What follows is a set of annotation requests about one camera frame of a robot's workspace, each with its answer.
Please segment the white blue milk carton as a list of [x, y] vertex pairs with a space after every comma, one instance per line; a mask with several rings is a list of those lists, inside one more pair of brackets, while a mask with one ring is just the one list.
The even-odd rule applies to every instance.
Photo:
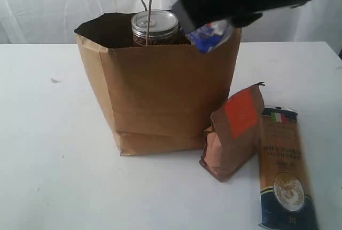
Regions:
[[199, 52], [209, 53], [225, 43], [233, 30], [234, 28], [228, 20], [220, 20], [207, 23], [185, 36]]

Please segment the clear can with pull-tab lid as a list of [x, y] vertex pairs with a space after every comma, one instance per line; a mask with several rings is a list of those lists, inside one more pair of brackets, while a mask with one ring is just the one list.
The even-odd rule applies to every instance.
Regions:
[[148, 11], [137, 13], [131, 19], [133, 41], [138, 46], [145, 46], [148, 25], [148, 45], [173, 44], [176, 41], [179, 27], [175, 14], [164, 10], [151, 10], [149, 20]]

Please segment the brown orange snack pouch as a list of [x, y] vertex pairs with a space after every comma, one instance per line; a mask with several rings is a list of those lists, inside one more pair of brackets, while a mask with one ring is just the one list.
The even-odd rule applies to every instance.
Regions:
[[211, 113], [211, 126], [204, 131], [200, 165], [219, 182], [230, 179], [257, 152], [260, 119], [265, 108], [255, 83], [229, 97]]

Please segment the brown paper shopping bag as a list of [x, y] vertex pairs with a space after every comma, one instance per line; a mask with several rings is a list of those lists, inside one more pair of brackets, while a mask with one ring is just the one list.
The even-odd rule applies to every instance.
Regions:
[[[151, 3], [144, 5], [148, 11]], [[137, 13], [105, 13], [75, 29], [89, 83], [122, 156], [203, 148], [210, 115], [228, 97], [242, 32], [201, 53], [181, 31], [173, 44], [133, 41]]]

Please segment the spaghetti package dark blue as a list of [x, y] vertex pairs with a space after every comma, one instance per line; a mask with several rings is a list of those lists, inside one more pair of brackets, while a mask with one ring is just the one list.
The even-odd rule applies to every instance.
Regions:
[[261, 223], [264, 229], [318, 229], [297, 112], [267, 106], [259, 145]]

